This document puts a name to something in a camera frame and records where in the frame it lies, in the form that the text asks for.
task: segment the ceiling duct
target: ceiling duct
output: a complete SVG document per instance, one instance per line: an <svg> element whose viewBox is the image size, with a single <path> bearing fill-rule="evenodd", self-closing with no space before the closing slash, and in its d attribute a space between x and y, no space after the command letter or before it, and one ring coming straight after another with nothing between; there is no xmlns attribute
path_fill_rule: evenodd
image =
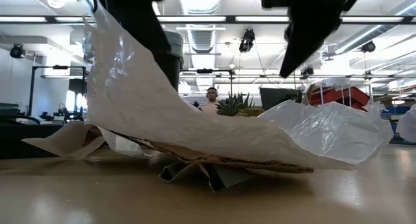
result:
<svg viewBox="0 0 416 224"><path fill-rule="evenodd" d="M394 9L392 12L387 14L388 16L414 16L416 15L416 0L407 0L399 7ZM335 48L335 54L347 53L371 40L380 36L381 34L394 29L398 25L371 25L365 27L363 30L359 31L357 34L353 35L349 39L341 42Z"/></svg>
<svg viewBox="0 0 416 224"><path fill-rule="evenodd" d="M222 0L179 0L184 15L216 15L220 13ZM207 54L213 51L216 45L216 31L193 31L192 28L214 28L215 25L187 25L190 48L195 53ZM214 56L194 55L191 57L195 68L213 68Z"/></svg>

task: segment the black robotic arm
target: black robotic arm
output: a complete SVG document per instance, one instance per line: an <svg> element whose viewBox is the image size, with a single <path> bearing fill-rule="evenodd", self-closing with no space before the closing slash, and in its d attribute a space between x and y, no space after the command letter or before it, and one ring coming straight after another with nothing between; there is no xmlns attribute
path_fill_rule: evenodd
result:
<svg viewBox="0 0 416 224"><path fill-rule="evenodd" d="M138 42L153 54L170 51L170 45L155 15L152 2L161 0L100 0ZM304 63L341 24L341 13L357 0L261 0L263 8L288 7L288 42L280 75L288 77ZM90 3L94 12L96 1Z"/></svg>

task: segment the person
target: person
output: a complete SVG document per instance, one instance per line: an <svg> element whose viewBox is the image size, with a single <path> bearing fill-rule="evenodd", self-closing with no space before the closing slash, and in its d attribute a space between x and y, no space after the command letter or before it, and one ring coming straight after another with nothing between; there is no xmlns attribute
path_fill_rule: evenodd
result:
<svg viewBox="0 0 416 224"><path fill-rule="evenodd" d="M213 87L208 88L207 89L208 103L201 105L200 110L206 114L216 114L217 113L216 104L218 103L216 101L217 97L218 97L218 91L216 90L216 88L213 88Z"/></svg>

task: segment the black monitor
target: black monitor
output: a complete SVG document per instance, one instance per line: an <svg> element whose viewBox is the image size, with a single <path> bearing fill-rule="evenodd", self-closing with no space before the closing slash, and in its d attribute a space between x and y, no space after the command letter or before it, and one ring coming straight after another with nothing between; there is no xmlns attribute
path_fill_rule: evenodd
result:
<svg viewBox="0 0 416 224"><path fill-rule="evenodd" d="M285 88L260 88L261 105L264 110L269 110L287 100L302 102L302 92Z"/></svg>
<svg viewBox="0 0 416 224"><path fill-rule="evenodd" d="M69 91L73 91L74 93L83 93L83 92L86 93L86 82L84 82L84 86L83 86L83 80L71 79Z"/></svg>
<svg viewBox="0 0 416 224"><path fill-rule="evenodd" d="M0 103L0 116L17 116L19 104Z"/></svg>

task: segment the white plastic bag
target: white plastic bag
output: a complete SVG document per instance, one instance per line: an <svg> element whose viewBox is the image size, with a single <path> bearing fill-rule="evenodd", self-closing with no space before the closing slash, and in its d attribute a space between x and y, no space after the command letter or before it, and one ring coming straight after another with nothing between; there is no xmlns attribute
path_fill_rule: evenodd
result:
<svg viewBox="0 0 416 224"><path fill-rule="evenodd" d="M259 118L279 125L303 149L357 165L393 137L380 115L380 102L364 112L336 102L320 107L285 101Z"/></svg>
<svg viewBox="0 0 416 224"><path fill-rule="evenodd" d="M416 108L407 111L399 119L396 131L401 138L416 143Z"/></svg>
<svg viewBox="0 0 416 224"><path fill-rule="evenodd" d="M92 33L91 48L96 56L88 78L90 123L210 155L277 160L311 168L351 168L346 162L302 149L277 124L265 119L207 116L189 108L152 53L99 3L94 17L96 27L86 27Z"/></svg>

